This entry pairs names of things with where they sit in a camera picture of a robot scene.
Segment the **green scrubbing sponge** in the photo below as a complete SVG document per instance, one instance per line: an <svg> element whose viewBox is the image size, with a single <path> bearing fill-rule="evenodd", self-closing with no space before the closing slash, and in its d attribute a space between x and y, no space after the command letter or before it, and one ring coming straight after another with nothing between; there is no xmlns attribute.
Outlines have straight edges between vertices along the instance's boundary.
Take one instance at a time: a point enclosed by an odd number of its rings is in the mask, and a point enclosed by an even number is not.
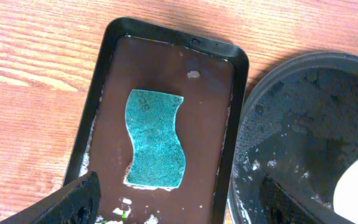
<svg viewBox="0 0 358 224"><path fill-rule="evenodd" d="M175 130L184 97L133 89L125 109L126 129L133 159L124 183L143 189L177 189L186 168L186 158Z"/></svg>

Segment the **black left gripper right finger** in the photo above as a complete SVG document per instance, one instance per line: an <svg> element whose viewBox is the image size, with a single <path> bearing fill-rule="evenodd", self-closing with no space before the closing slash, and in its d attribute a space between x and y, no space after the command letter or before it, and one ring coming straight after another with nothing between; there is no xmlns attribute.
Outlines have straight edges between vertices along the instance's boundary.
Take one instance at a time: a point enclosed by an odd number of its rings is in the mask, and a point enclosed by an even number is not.
<svg viewBox="0 0 358 224"><path fill-rule="evenodd" d="M304 206L269 175L259 187L259 198L267 223L331 223L331 212Z"/></svg>

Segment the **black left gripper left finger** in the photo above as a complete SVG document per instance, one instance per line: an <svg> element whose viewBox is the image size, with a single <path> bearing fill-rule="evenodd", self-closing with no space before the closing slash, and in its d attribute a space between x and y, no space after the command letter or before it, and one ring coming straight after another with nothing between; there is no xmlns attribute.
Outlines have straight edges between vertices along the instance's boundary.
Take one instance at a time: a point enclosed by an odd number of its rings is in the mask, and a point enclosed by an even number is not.
<svg viewBox="0 0 358 224"><path fill-rule="evenodd" d="M98 175L89 172L36 204L0 221L0 224L94 223L100 198Z"/></svg>

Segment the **black rectangular water tray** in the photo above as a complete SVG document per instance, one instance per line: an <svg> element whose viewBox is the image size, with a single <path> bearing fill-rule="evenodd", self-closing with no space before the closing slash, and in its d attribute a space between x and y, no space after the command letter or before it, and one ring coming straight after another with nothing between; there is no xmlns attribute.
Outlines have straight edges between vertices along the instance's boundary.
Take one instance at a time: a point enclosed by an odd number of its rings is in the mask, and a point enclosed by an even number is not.
<svg viewBox="0 0 358 224"><path fill-rule="evenodd" d="M95 171L98 213L125 223L222 223L249 61L238 46L122 17L106 28L64 183ZM133 89L184 98L176 132L186 157L177 189L124 184L133 149L124 110Z"/></svg>

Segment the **black round tray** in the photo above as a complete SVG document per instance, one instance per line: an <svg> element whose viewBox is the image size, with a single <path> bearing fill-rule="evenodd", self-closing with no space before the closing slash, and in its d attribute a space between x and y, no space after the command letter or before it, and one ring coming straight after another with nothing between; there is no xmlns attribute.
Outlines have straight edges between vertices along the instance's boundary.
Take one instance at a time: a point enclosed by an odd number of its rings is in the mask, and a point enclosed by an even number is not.
<svg viewBox="0 0 358 224"><path fill-rule="evenodd" d="M318 52L272 70L244 104L228 206L234 223L267 223L266 175L334 210L338 180L358 160L358 56Z"/></svg>

